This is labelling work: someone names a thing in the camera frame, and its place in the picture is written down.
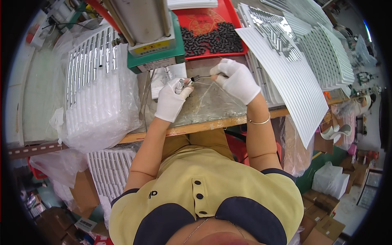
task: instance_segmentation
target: yellow polo shirt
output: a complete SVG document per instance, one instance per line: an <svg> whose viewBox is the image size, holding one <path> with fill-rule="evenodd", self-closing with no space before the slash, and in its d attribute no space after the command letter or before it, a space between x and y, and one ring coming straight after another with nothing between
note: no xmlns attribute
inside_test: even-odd
<svg viewBox="0 0 392 245"><path fill-rule="evenodd" d="M303 217L295 178L254 168L212 149L186 149L167 158L158 178L112 202L109 233L115 245L164 245L198 217L228 220L259 242L286 245Z"/></svg>

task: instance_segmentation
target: necklace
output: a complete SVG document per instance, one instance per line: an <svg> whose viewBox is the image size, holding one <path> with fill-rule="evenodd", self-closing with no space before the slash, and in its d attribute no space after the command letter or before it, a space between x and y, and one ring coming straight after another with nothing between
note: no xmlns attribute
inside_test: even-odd
<svg viewBox="0 0 392 245"><path fill-rule="evenodd" d="M182 245L184 245L188 239L193 235L193 233L195 233L195 231L197 231L197 229L199 229L209 218L207 218L206 220L204 220L198 227L196 227L196 229L194 231L192 231L192 233L188 236L188 238L184 241L184 243ZM238 226L236 226L235 224L233 224L232 222L230 222L233 226L235 226L237 228L237 230L241 233L241 235L245 238L244 234L242 233L242 231L238 228Z"/></svg>

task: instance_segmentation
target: red tray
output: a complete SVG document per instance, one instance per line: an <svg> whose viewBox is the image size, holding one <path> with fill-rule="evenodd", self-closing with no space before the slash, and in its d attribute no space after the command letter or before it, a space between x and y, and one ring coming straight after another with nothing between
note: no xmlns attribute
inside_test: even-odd
<svg viewBox="0 0 392 245"><path fill-rule="evenodd" d="M203 8L203 9L177 9L173 12L178 16L180 26L193 30L193 35L208 33L215 28L219 22L233 23L235 28L241 28L240 20L230 0L218 0L218 7L216 8ZM207 49L204 54L198 56L186 57L186 60L215 57L215 56L228 56L236 54L246 54L248 47L242 42L242 52L240 53L216 53L210 54Z"/></svg>

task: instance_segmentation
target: hand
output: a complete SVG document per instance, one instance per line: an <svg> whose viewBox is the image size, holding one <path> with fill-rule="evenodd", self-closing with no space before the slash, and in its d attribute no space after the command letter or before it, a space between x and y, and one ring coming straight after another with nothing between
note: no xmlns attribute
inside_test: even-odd
<svg viewBox="0 0 392 245"><path fill-rule="evenodd" d="M226 74L229 78L218 75L220 73ZM215 75L211 76L211 79L245 105L248 105L261 90L249 69L235 60L222 59L219 64L211 68L210 75Z"/></svg>
<svg viewBox="0 0 392 245"><path fill-rule="evenodd" d="M168 122L174 122L181 111L185 99L192 93L193 87L186 87L189 83L189 78L183 78L185 88L180 94L174 92L180 78L175 78L161 89L158 96L158 105L155 112L155 117Z"/></svg>

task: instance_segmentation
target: yellow warning sticker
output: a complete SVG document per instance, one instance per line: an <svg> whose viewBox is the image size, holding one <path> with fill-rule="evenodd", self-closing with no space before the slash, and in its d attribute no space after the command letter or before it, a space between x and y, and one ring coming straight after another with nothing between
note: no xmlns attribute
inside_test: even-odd
<svg viewBox="0 0 392 245"><path fill-rule="evenodd" d="M154 44L149 44L137 49L134 49L134 52L140 55L151 54L163 50L169 49L169 40L157 42Z"/></svg>

